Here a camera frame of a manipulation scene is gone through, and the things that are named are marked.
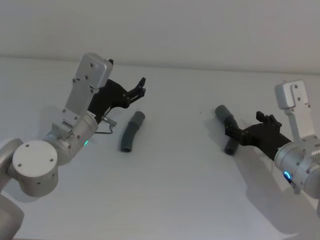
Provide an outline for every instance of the white wall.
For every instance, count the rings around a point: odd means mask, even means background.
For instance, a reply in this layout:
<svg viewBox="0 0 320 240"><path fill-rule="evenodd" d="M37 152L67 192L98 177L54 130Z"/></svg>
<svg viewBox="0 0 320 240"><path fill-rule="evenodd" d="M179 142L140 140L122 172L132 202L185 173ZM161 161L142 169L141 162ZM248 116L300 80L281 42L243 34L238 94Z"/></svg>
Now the white wall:
<svg viewBox="0 0 320 240"><path fill-rule="evenodd" d="M2 0L0 54L320 73L318 0Z"/></svg>
<svg viewBox="0 0 320 240"><path fill-rule="evenodd" d="M0 139L41 139L63 108L77 67L72 62L0 59ZM256 111L278 109L274 86L305 79L317 132L318 76L200 71L115 65L111 79L132 88L146 77L146 95L114 109L112 135L95 135L43 198L12 180L2 192L25 212L17 238L47 240L314 240L316 202L293 194L281 172L251 147L234 158L212 109L225 104L241 127ZM140 109L146 120L133 151L118 151L120 135ZM107 130L101 124L99 130Z"/></svg>

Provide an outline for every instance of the round joint cap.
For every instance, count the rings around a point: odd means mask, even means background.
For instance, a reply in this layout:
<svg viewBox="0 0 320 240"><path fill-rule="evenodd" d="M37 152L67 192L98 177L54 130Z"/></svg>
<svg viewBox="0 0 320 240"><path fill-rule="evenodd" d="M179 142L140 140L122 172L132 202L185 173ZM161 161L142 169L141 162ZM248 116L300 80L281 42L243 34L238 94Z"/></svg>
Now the round joint cap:
<svg viewBox="0 0 320 240"><path fill-rule="evenodd" d="M26 178L40 178L50 174L57 165L56 149L46 141L28 141L14 152L12 164L17 173Z"/></svg>

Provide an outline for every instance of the blue led light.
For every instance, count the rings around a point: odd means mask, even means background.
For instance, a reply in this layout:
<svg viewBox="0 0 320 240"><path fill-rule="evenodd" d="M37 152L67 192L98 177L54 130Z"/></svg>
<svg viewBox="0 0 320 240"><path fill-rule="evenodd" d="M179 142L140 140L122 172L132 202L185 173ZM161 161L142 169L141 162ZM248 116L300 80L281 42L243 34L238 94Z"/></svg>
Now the blue led light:
<svg viewBox="0 0 320 240"><path fill-rule="evenodd" d="M291 179L291 175L290 175L289 172L285 171L283 174L284 174L288 179Z"/></svg>

